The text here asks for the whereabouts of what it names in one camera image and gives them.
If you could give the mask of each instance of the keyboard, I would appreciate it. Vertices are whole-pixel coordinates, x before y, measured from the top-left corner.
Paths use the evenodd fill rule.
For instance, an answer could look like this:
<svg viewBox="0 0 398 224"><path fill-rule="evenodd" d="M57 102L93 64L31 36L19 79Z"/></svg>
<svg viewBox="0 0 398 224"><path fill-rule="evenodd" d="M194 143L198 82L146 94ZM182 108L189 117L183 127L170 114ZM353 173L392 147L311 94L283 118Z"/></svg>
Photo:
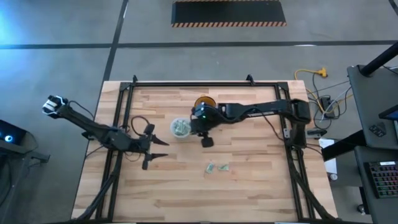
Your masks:
<svg viewBox="0 0 398 224"><path fill-rule="evenodd" d="M398 161L365 162L376 198L398 197Z"/></svg>

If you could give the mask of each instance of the yellow cable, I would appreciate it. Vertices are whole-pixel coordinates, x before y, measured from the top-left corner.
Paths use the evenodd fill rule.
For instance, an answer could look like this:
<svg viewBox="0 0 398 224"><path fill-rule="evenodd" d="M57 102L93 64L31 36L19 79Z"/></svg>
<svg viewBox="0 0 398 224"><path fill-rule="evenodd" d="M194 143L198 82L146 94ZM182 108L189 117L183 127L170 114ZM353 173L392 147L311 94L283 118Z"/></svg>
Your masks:
<svg viewBox="0 0 398 224"><path fill-rule="evenodd" d="M299 69L299 70L297 70L297 71L294 72L294 79L295 79L295 80L298 80L298 79L297 79L297 74L298 74L298 72L310 72L310 73L315 73L315 74L321 75L322 77L325 77L325 78L327 77L327 75L325 75L325 74L326 74L326 70L325 70L324 68L322 68L322 69L319 70L319 71L307 70L307 69ZM317 104L318 104L318 106L319 106L320 111L321 111L322 113L326 113L325 110L322 108L322 105L321 105L321 103L319 102L318 97L317 97L311 90L309 90L308 88L306 88L306 91L307 91L308 93L310 93L310 94L314 97L315 101L317 102ZM345 101L345 99L348 99L348 98L350 98L350 97L352 97L352 96L353 96L353 95L351 94L351 95L347 96L346 98L344 98L344 99L342 99L342 100L338 100L338 101L336 102L337 105L334 106L334 107L332 107L331 110L328 111L327 113L330 113L330 112L334 111L334 110L339 106L340 103L342 103L343 101Z"/></svg>

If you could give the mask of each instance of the hazard stripe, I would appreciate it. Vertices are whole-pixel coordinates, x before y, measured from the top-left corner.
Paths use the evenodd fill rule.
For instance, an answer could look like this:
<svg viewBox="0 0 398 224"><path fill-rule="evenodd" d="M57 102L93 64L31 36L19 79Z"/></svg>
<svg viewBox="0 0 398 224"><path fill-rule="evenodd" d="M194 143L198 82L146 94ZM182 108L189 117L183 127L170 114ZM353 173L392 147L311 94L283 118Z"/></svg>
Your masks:
<svg viewBox="0 0 398 224"><path fill-rule="evenodd" d="M201 27L285 27L286 22L183 22L172 24L173 28L201 28Z"/></svg>
<svg viewBox="0 0 398 224"><path fill-rule="evenodd" d="M231 2L231 1L279 1L279 0L178 0L176 2Z"/></svg>

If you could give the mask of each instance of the blue light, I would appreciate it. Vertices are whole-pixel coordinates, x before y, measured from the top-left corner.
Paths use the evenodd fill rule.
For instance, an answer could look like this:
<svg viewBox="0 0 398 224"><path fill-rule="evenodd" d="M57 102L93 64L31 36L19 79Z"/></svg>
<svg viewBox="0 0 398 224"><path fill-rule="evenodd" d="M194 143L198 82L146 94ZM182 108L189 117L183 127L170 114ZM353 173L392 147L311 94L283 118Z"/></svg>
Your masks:
<svg viewBox="0 0 398 224"><path fill-rule="evenodd" d="M6 137L4 138L4 140L6 140L6 142L11 142L12 139L13 139L12 136L6 136Z"/></svg>

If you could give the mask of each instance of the clear plastic cup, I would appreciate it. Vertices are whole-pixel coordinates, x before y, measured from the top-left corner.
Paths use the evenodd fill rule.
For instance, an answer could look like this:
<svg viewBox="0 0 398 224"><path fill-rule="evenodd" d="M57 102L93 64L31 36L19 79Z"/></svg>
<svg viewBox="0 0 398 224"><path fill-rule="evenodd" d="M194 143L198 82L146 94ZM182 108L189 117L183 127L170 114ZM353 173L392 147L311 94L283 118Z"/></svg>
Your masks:
<svg viewBox="0 0 398 224"><path fill-rule="evenodd" d="M190 120L188 118L175 118L170 124L170 131L176 138L185 138L191 133Z"/></svg>

